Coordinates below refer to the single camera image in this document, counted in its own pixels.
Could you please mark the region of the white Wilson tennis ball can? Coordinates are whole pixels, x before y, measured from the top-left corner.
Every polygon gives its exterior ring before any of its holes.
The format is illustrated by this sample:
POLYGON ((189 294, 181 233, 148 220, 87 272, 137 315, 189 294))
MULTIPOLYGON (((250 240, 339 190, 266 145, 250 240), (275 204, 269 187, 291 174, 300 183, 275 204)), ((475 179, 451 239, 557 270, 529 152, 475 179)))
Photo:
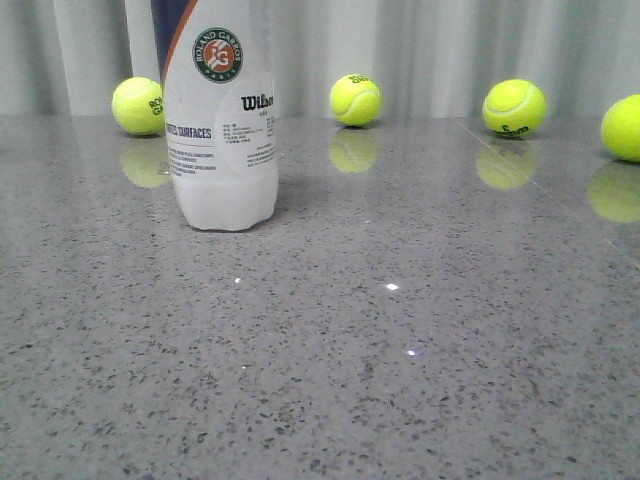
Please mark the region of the white Wilson tennis ball can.
POLYGON ((269 4, 154 1, 165 135, 187 223, 242 231, 278 193, 269 4))

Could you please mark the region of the middle yellow tennis ball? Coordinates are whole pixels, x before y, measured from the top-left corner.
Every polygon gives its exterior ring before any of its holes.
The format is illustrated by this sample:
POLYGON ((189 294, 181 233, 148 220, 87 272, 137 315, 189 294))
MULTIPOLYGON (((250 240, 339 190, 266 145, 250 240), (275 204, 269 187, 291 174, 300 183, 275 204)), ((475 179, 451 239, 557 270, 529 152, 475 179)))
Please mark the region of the middle yellow tennis ball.
POLYGON ((330 106, 339 122, 346 126, 362 127, 378 117, 382 106, 382 93, 368 77, 348 74, 332 86, 330 106))

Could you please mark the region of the yellow tennis ball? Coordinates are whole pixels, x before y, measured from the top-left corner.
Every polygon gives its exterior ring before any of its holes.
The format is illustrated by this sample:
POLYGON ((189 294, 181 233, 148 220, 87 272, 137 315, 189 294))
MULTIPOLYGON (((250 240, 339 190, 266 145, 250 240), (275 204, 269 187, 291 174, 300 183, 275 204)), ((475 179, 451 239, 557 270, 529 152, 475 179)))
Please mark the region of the yellow tennis ball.
POLYGON ((330 106, 339 122, 346 126, 362 127, 378 117, 382 106, 382 93, 368 77, 348 74, 332 86, 330 106))
POLYGON ((601 122, 605 148, 621 160, 639 161, 639 101, 633 94, 615 102, 601 122))
POLYGON ((546 115, 546 97, 529 80, 501 81, 486 95, 482 115, 486 127, 499 136, 521 137, 542 124, 546 115))
POLYGON ((131 77, 121 82, 113 92, 111 108, 115 121, 129 134, 164 132, 162 88, 152 79, 131 77))

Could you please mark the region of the left yellow tennis ball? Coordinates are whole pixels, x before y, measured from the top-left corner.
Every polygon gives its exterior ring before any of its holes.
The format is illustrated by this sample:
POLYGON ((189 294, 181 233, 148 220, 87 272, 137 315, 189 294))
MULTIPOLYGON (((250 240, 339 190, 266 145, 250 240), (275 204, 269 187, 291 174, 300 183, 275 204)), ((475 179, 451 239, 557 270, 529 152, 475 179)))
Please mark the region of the left yellow tennis ball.
POLYGON ((121 82, 113 92, 111 108, 115 121, 129 134, 164 132, 162 88, 152 79, 131 77, 121 82))

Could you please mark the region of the far right yellow tennis ball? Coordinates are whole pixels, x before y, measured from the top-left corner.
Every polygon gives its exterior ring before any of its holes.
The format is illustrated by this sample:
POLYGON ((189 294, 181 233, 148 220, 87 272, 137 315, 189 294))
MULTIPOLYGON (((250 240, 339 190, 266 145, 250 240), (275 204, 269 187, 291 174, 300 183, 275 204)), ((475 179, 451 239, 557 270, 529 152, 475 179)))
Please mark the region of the far right yellow tennis ball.
POLYGON ((621 160, 639 161, 639 101, 633 94, 615 102, 601 122, 605 148, 621 160))

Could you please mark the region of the grey pleated curtain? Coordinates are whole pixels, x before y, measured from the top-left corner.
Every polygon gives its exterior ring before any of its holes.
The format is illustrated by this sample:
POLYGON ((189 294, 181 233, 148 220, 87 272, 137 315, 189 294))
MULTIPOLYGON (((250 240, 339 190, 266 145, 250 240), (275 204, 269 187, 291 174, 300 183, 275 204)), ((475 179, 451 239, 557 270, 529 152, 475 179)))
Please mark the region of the grey pleated curtain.
MULTIPOLYGON (((371 78, 394 118, 472 116, 510 78, 565 117, 639 89, 635 1, 273 1, 268 19, 282 117, 328 117, 348 73, 371 78)), ((1 5, 5 115, 105 115, 120 81, 158 75, 146 1, 1 5)))

